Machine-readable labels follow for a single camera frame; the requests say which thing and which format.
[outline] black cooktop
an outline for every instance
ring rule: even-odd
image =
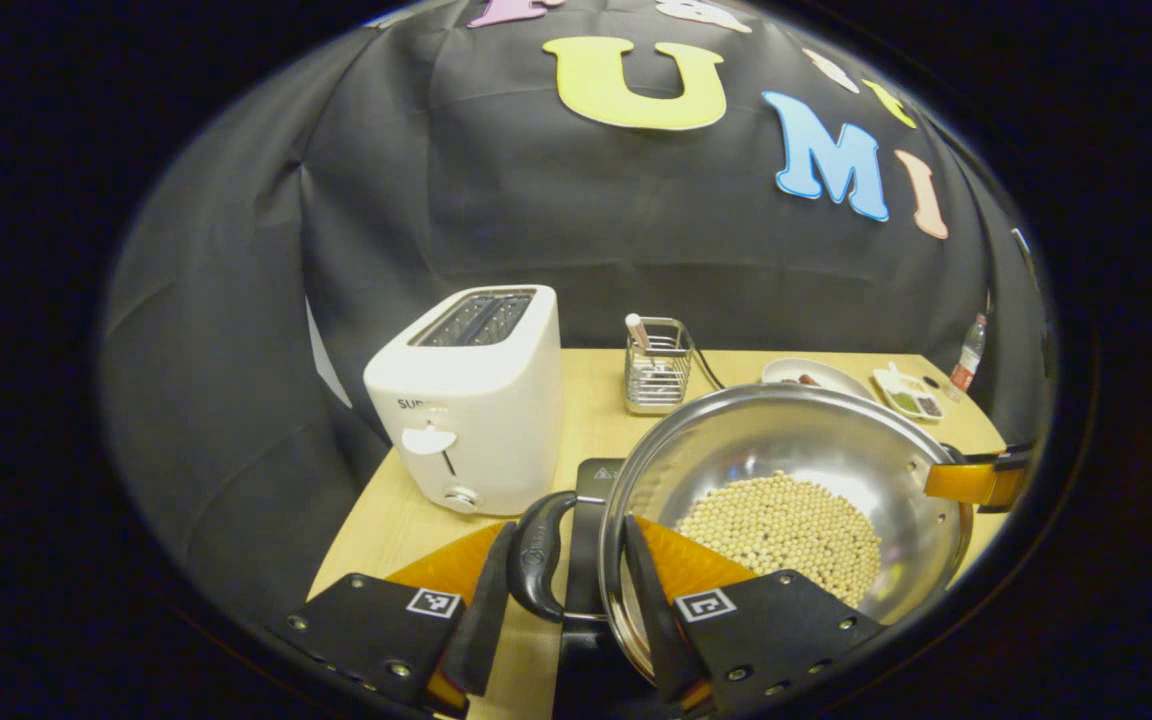
[[[622,458],[594,457],[576,470],[576,493],[607,497],[620,473]],[[598,589],[598,530],[602,506],[579,503],[573,509],[571,562],[567,571],[567,609],[602,612]],[[602,621],[563,620],[558,657],[554,720],[591,717],[669,720],[652,683],[626,659],[612,630]]]

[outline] white plate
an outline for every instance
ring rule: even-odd
[[[927,420],[929,423],[940,423],[945,416],[945,406],[937,402],[937,396],[932,395],[932,391],[927,388],[926,384],[919,381],[918,378],[901,373],[900,370],[878,367],[874,370],[874,379],[878,381],[878,387],[882,388],[882,397],[887,401],[887,406],[896,410],[897,414],[904,415],[907,418]],[[927,397],[932,401],[932,406],[935,406],[935,409],[940,410],[940,415],[927,414],[927,411],[922,409],[922,406],[919,406],[918,411],[905,410],[893,397],[896,393],[905,393],[905,395],[914,399],[915,404],[918,404],[919,397]]]
[[[858,381],[858,379],[851,378],[851,376],[842,372],[840,369],[817,363],[814,359],[803,359],[803,357],[773,359],[763,369],[763,381],[781,382],[787,378],[797,381],[803,373],[812,376],[813,381],[819,382],[820,387],[826,389],[844,392],[847,395],[855,395],[856,397],[864,397],[870,401],[874,400],[874,393],[869,392],[865,384]]]

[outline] spice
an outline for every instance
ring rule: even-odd
[[[909,395],[909,393],[904,392],[895,393],[895,395],[892,395],[892,402],[895,402],[895,404],[899,406],[901,410],[907,410],[910,414],[918,412],[918,404],[914,402],[914,395]]]
[[[918,404],[923,406],[923,412],[940,418],[941,407],[932,397],[918,397]]]

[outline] small dish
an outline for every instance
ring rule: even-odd
[[[929,423],[945,418],[945,409],[937,402],[937,396],[918,378],[901,373],[895,367],[879,367],[874,370],[874,379],[882,388],[882,400],[897,414]]]

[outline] black pot handle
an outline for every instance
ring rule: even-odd
[[[954,446],[952,446],[950,444],[947,444],[947,442],[941,442],[941,447],[943,447],[945,450],[948,452],[948,454],[950,454],[950,460],[954,461],[955,465],[965,465],[965,464],[968,464],[967,456],[963,455],[963,452],[958,450],[958,448],[956,448],[956,447],[954,447]]]
[[[563,606],[550,586],[558,568],[558,553],[562,551],[558,522],[575,506],[576,491],[571,490],[533,502],[518,518],[506,562],[509,594],[532,615],[551,623],[563,621]]]

